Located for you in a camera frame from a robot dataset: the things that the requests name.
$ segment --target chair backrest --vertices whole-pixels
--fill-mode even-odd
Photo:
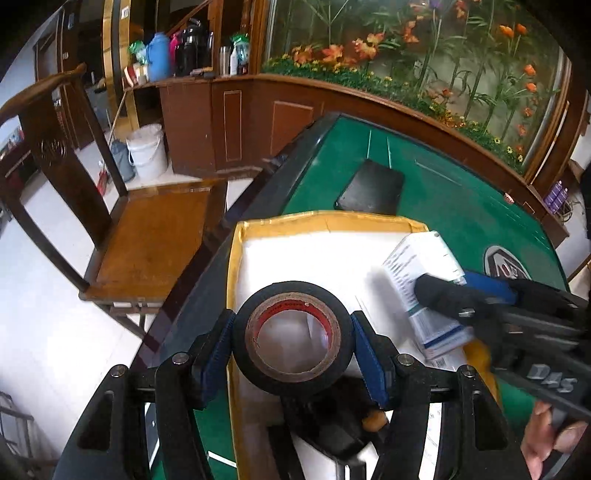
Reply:
[[[19,117],[25,141],[35,163],[76,215],[94,245],[99,247],[106,239],[113,221],[93,180],[69,145],[51,97],[51,93],[63,85],[73,86],[75,100],[81,104],[92,136],[119,196],[126,196],[125,183],[82,86],[80,78],[85,71],[86,66],[81,64],[71,72],[51,75],[18,93],[0,108],[0,125],[9,118]],[[0,199],[49,260],[80,290],[86,290],[88,283],[53,247],[21,204],[20,192],[11,187],[6,180],[7,171],[6,166],[0,168]]]

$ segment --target red tape core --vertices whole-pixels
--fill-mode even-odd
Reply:
[[[318,320],[324,327],[324,331],[326,332],[326,335],[329,339],[330,348],[330,346],[332,345],[333,332],[332,328],[330,327],[330,322],[328,318],[326,318],[324,313],[322,313],[319,309],[314,307],[311,303],[304,302],[301,300],[281,300],[267,308],[256,321],[255,329],[253,332],[253,340],[256,342],[262,326],[268,319],[273,317],[273,315],[279,312],[284,312],[286,310],[297,310],[299,312],[306,312],[314,316],[314,318]]]

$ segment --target black electrical tape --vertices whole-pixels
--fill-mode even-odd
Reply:
[[[321,362],[302,373],[281,372],[258,353],[259,332],[273,315],[286,310],[310,313],[324,327],[328,349]],[[312,283],[274,283],[253,294],[234,320],[232,350],[244,376],[274,395],[308,397],[331,386],[348,367],[355,337],[351,317],[332,293]]]

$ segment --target black phone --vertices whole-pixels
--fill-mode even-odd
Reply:
[[[338,210],[396,215],[404,174],[366,159],[335,202]]]

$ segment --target human hand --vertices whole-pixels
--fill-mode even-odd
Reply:
[[[521,442],[521,452],[530,470],[532,480],[540,478],[543,462],[553,449],[562,453],[572,452],[587,428],[585,422],[578,421],[566,427],[556,437],[551,425],[552,411],[550,407],[549,403],[540,400],[535,402]]]

